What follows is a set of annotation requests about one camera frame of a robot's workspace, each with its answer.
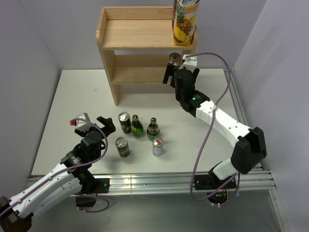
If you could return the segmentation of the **black can front left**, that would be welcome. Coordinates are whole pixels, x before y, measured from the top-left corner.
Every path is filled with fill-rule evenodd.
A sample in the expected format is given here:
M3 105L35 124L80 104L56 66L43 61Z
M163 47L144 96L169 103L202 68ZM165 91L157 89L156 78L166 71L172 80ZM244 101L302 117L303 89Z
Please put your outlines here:
M129 156L129 145L125 137L118 137L115 141L115 146L120 157L126 158Z

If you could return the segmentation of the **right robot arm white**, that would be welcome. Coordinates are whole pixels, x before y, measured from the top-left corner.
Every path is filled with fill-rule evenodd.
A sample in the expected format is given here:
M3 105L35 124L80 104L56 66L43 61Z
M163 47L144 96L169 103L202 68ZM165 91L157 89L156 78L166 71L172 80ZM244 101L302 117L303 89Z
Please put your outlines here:
M170 86L175 89L176 100L183 110L208 123L219 132L233 147L230 158L214 166L209 176L213 188L220 188L226 179L236 173L247 174L267 156L264 132L236 121L222 111L205 94L195 89L198 68L188 66L166 67L163 84L171 79Z

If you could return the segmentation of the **silver red-top can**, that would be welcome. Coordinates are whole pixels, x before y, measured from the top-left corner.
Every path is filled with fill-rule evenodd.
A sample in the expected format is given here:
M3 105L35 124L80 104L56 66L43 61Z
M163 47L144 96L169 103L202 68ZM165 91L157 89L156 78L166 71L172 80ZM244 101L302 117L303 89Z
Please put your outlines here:
M159 157L163 154L163 139L160 137L156 137L153 139L153 155L155 157Z
M169 55L169 60L170 60L170 63L174 66L181 66L181 63L182 63L182 57L179 53L171 53Z

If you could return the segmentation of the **black can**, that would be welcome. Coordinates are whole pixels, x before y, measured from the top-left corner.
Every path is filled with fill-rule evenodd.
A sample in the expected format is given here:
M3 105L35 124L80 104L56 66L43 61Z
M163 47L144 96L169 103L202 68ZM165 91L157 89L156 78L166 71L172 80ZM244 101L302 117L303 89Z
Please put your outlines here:
M130 125L130 115L128 112L121 112L118 116L118 120L121 126L123 133L129 134L131 133Z
M126 158L129 156L129 145L125 137L118 137L115 141L115 146L120 157Z

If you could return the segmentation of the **wooden two-tier shelf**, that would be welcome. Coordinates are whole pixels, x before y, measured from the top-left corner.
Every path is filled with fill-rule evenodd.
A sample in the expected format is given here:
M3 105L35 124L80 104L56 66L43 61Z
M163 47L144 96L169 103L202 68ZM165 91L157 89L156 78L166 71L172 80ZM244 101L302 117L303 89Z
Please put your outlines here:
M196 51L197 29L190 46L173 44L172 10L171 6L101 8L96 40L115 105L122 84L162 82L169 62L162 51Z

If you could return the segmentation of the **pineapple juice carton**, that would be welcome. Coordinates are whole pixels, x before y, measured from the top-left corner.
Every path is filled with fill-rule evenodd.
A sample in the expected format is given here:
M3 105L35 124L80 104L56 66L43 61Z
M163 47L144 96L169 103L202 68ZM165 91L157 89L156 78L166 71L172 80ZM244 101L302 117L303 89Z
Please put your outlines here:
M200 0L175 0L173 5L173 44L190 46L194 36Z

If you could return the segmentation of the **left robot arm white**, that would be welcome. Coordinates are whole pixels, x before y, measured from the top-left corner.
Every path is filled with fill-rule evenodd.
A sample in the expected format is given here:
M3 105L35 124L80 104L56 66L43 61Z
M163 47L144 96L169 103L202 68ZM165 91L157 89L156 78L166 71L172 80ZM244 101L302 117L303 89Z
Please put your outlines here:
M60 163L39 181L21 193L0 199L0 226L5 232L27 232L32 218L53 207L63 199L76 194L85 196L95 188L95 179L89 172L108 149L107 137L116 131L111 118L97 117L100 128L82 113L70 120L81 141L68 152Z

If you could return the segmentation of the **black can rear left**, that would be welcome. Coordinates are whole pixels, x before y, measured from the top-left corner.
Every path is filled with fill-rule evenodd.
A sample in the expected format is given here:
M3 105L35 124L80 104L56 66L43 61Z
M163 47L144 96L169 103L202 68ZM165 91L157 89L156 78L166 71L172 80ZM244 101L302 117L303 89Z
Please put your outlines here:
M118 120L121 126L123 133L129 134L131 133L130 125L130 115L128 112L121 112L118 116Z

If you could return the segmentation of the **green glass bottle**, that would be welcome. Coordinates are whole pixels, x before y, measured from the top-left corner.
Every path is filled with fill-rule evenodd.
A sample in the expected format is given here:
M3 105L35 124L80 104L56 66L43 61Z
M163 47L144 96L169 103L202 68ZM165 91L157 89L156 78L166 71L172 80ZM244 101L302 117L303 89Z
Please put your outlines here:
M147 127L147 137L149 140L153 140L154 138L158 137L160 134L160 127L157 124L157 120L155 117L150 119L150 124Z
M130 128L134 138L141 138L143 136L143 125L140 122L138 115L132 116Z

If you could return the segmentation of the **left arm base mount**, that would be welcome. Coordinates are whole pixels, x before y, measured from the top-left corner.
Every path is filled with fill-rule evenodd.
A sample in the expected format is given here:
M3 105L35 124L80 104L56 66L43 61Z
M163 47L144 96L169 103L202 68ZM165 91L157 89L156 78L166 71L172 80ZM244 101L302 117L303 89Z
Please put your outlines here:
M95 178L94 180L82 186L78 194L98 196L99 193L108 193L110 187L109 178ZM77 207L91 208L97 202L96 199L76 196L75 203Z

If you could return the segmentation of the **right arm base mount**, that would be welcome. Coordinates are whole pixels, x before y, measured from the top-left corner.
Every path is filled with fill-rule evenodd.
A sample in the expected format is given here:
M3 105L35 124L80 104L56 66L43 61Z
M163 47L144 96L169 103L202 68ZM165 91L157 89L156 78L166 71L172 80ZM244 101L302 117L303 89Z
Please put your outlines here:
M233 174L224 180L220 180L212 170L208 174L194 176L193 188L195 190L210 190L206 192L206 200L217 207L221 207L234 199L240 185L240 173Z

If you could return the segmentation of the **green glass bottle left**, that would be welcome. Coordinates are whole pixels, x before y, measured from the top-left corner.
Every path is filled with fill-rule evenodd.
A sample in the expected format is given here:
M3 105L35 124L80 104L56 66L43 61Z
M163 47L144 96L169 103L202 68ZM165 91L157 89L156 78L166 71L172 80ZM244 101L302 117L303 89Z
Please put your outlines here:
M138 115L132 116L130 128L134 138L141 138L143 136L143 125L140 122Z

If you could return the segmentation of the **aluminium rail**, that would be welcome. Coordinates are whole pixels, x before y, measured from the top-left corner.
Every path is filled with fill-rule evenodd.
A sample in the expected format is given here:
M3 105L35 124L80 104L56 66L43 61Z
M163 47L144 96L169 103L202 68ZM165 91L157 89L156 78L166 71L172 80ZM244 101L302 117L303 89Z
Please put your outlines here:
M248 121L245 115L245 112L243 110L243 106L242 106L242 102L240 100L239 97L239 93L232 75L232 69L224 69L224 73L225 73L225 77L226 80L228 81L228 77L230 75L230 85L229 85L229 91L230 91L230 95L234 104L234 108L235 108L235 112L236 112L236 116L237 119L245 125L248 125Z
M96 174L94 177L100 181L98 193L109 196L190 192L190 173ZM248 174L240 176L240 190L269 190L275 188L276 186L270 171L255 168Z

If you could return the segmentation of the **right side aluminium rail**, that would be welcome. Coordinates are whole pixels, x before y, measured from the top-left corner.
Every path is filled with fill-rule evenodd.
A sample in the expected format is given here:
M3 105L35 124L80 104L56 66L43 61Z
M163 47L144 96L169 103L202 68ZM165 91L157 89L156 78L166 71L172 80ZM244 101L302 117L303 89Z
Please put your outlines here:
M239 93L232 75L232 69L224 69L224 73L225 73L225 77L226 80L228 81L228 77L230 75L230 85L229 85L229 91L230 91L230 95L234 104L234 108L235 108L235 112L236 112L236 116L237 119L245 125L248 125L248 121L245 115L245 112L243 110L243 106L242 106L242 102L240 100L239 97Z

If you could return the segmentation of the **front aluminium rail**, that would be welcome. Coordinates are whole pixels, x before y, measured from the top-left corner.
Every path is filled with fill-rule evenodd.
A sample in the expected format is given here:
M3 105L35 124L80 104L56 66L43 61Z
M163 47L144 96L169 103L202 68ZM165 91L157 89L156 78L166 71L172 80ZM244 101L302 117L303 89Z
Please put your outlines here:
M94 177L100 181L98 193L109 196L190 192L190 173L96 174ZM276 186L270 171L255 168L248 174L240 176L240 190L269 190L275 188Z

